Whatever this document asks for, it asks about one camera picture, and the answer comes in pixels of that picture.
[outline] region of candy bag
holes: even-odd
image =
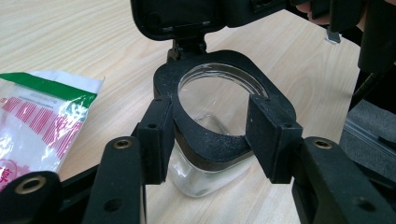
[[[59,71],[0,74],[0,190],[59,170],[102,84]]]

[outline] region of black lid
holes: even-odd
[[[237,27],[282,8],[285,0],[131,0],[134,22],[154,40],[180,39]]]

